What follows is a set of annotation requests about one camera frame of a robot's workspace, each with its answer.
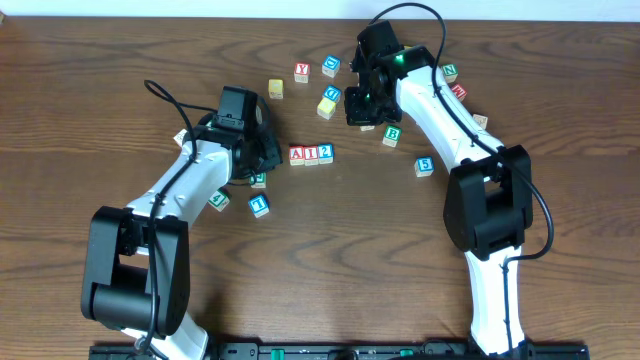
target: wood grain surface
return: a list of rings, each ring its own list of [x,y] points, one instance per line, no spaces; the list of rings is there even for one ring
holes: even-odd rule
[[[383,128],[347,127],[344,107],[316,115],[348,71],[365,21],[8,18],[0,27],[0,358],[82,359],[129,339],[80,313],[88,225],[102,205],[140,196],[178,155],[175,109],[217,107],[224,85],[267,96],[283,148],[333,143],[335,163],[284,164],[254,193],[207,207],[190,233],[190,313],[214,333],[264,341],[422,341],[466,337],[467,265],[444,229],[447,172],[405,117],[398,147]],[[436,49],[431,21],[395,21],[406,44]],[[521,265],[520,318],[534,341],[584,341],[593,359],[640,355],[640,25],[449,22],[444,61],[458,65],[464,105],[531,154],[556,223],[540,261]],[[327,54],[343,60],[332,80]],[[309,62],[309,84],[293,64]],[[189,111],[193,122],[201,115]],[[538,209],[525,252],[546,228]]]

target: black cable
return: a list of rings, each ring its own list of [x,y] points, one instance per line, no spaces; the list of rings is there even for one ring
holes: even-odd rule
[[[434,89],[435,95],[438,97],[438,99],[442,103],[442,106],[445,108],[445,110],[447,110],[447,113],[449,114],[449,116],[451,116],[453,121],[455,121],[455,123],[460,127],[460,129],[462,129],[462,131],[471,139],[471,141],[473,143],[478,144],[478,146],[480,146],[480,148],[482,148],[484,151],[486,151],[487,153],[495,156],[496,159],[498,159],[498,161],[500,163],[502,163],[506,168],[511,170],[511,172],[515,173],[518,177],[520,177],[520,179],[524,182],[524,184],[527,186],[527,188],[529,188],[529,190],[531,190],[531,193],[533,193],[533,196],[536,198],[536,200],[540,204],[540,207],[542,208],[542,212],[544,213],[545,220],[547,222],[547,241],[546,241],[544,247],[540,251],[538,251],[537,253],[534,253],[534,254],[530,254],[530,255],[520,255],[520,256],[514,256],[514,257],[507,257],[507,258],[504,259],[504,262],[502,264],[502,274],[503,274],[503,281],[504,281],[504,284],[503,284],[504,285],[504,307],[505,307],[505,320],[504,320],[504,322],[505,322],[506,327],[507,327],[507,340],[508,340],[508,343],[509,343],[509,356],[511,356],[512,355],[513,340],[511,339],[511,326],[510,326],[510,320],[509,320],[509,317],[510,317],[509,316],[509,295],[508,295],[509,294],[509,284],[508,284],[508,281],[507,281],[507,274],[509,273],[509,263],[512,262],[512,261],[518,261],[518,260],[524,261],[524,260],[539,259],[542,256],[544,256],[547,252],[549,252],[549,250],[551,249],[551,246],[553,245],[553,236],[554,236],[554,226],[553,226],[553,219],[551,217],[551,211],[549,210],[549,207],[547,206],[547,203],[544,201],[544,198],[542,197],[542,194],[540,194],[538,189],[527,178],[527,176],[525,174],[523,174],[522,171],[520,171],[517,167],[515,167],[512,164],[510,164],[509,162],[507,162],[502,157],[502,155],[500,155],[496,150],[490,148],[485,143],[483,143],[478,138],[477,134],[473,134],[471,132],[471,130],[469,130],[467,128],[467,126],[458,118],[458,116],[453,112],[453,110],[451,110],[451,108],[449,107],[449,105],[445,101],[444,97],[442,96],[441,88],[440,88],[440,86],[437,86],[436,73],[437,73],[437,69],[438,69],[438,63],[440,61],[440,55],[442,54],[442,50],[444,49],[444,44],[445,44],[446,39],[447,39],[447,27],[446,27],[446,25],[444,23],[444,20],[440,16],[440,14],[438,14],[432,8],[430,8],[430,7],[426,6],[426,5],[423,5],[423,4],[419,4],[419,3],[401,3],[401,4],[394,5],[394,6],[390,7],[390,8],[382,11],[380,14],[378,14],[376,17],[374,17],[373,20],[371,20],[371,22],[369,22],[369,24],[375,23],[381,16],[383,16],[386,13],[388,13],[389,11],[395,10],[397,8],[400,8],[400,7],[405,7],[405,6],[415,6],[415,7],[419,7],[421,9],[429,11],[431,14],[433,14],[438,19],[438,22],[440,23],[440,26],[442,27],[442,42],[440,43],[440,49],[438,49],[438,55],[436,56],[435,63],[433,65],[433,68],[432,68],[432,71],[431,71],[431,82],[433,84],[433,89]]]
[[[157,266],[155,249],[155,242],[157,240],[155,232],[156,214],[171,186],[178,180],[178,178],[180,178],[182,174],[184,174],[185,171],[187,171],[189,166],[191,166],[191,164],[196,161],[196,157],[198,154],[198,147],[196,144],[193,127],[191,126],[191,122],[189,121],[187,114],[185,114],[184,110],[182,109],[181,103],[176,101],[176,99],[171,96],[168,91],[162,88],[162,86],[158,85],[155,81],[145,80],[144,87],[147,88],[147,90],[149,90],[152,94],[172,103],[176,107],[176,109],[178,109],[178,112],[182,116],[182,119],[187,126],[187,131],[189,132],[189,137],[191,138],[191,148],[193,149],[193,151],[191,152],[191,155],[189,155],[189,159],[187,160],[187,162],[180,168],[180,170],[178,170],[178,172],[176,172],[171,177],[171,179],[169,179],[169,181],[162,187],[162,190],[160,190],[160,192],[156,194],[153,206],[151,207],[151,212],[149,213],[149,220],[147,221],[147,247],[149,249],[149,280],[151,281],[151,316],[149,320],[149,330],[147,331],[147,336],[145,337],[140,348],[137,349],[138,353],[140,354],[146,354],[149,351],[151,347],[151,339],[153,339],[153,336],[156,332],[156,323],[158,322],[158,279],[156,270]],[[158,89],[164,95],[164,97],[157,93],[154,88]]]

